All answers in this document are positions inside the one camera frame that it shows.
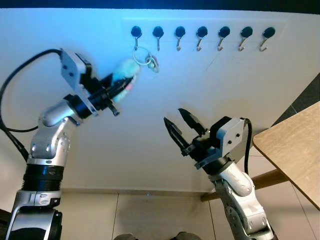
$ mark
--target key ring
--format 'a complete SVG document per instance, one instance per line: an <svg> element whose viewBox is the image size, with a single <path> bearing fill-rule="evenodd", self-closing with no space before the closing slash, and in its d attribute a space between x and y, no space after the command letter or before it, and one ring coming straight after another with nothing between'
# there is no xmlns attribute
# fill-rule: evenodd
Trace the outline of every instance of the key ring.
<svg viewBox="0 0 320 240"><path fill-rule="evenodd" d="M148 61L147 61L147 62L141 62L141 61L139 61L139 60L136 58L136 55L135 55L136 50L133 50L133 51L132 51L132 57L133 57L134 61L135 61L137 64L141 65L141 66L149 65L149 64L152 62L151 52L150 52L148 49L146 49L145 47L143 47L143 46L138 46L138 47L137 47L137 50L138 50L138 49L143 49L143 50L145 50L145 51L148 53L148 56L146 57L146 58L148 58Z"/></svg>

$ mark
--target tiled floor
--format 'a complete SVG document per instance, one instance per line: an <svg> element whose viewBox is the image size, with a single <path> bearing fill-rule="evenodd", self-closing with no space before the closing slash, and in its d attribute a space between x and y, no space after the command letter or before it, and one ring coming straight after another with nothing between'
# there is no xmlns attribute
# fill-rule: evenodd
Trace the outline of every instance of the tiled floor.
<svg viewBox="0 0 320 240"><path fill-rule="evenodd" d="M251 176L274 169L251 149ZM238 163L243 166L243 159ZM320 213L291 183L256 191L280 240L320 240ZM65 193L62 240L112 240L133 233L140 240L169 240L180 231L203 240L233 240L220 199L127 194Z"/></svg>

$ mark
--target black cable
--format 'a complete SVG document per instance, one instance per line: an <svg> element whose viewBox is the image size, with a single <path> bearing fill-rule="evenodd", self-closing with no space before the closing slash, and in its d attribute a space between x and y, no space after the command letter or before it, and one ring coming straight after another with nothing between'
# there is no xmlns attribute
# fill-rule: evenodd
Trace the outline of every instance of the black cable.
<svg viewBox="0 0 320 240"><path fill-rule="evenodd" d="M252 124L248 118L245 118L244 120L248 125L248 137L246 138L245 154L244 154L244 172L249 175L248 161L249 161L249 151L250 151L251 137L252 137Z"/></svg>
<svg viewBox="0 0 320 240"><path fill-rule="evenodd" d="M24 62L23 64L21 64L19 67L17 67L8 77L7 79L4 81L4 83L1 86L0 89L0 129L4 131L4 133L8 136L8 138L13 142L13 144L15 145L15 147L18 149L18 151L21 153L21 155L23 156L23 159L25 161L27 161L28 159L28 151L25 149L25 147L23 146L23 144L15 137L12 135L12 133L10 131L13 132L19 132L19 133L26 133L26 132L30 132L33 131L34 129L36 129L37 127L33 127L30 129L25 129L25 130L20 130L20 129L12 129L12 128L7 128L3 118L2 118L2 113L1 113L1 104L2 104L2 100L4 97L4 93L5 90L8 86L8 84L10 83L10 81L14 78L14 76L21 71L23 68L25 68L27 65L29 65L30 63L32 63L33 61L35 61L36 59L50 54L50 53L56 53L59 56L61 56L61 50L58 49L49 49L43 52L38 53L37 55L33 56L32 58L30 58L29 60L27 60L26 62Z"/></svg>

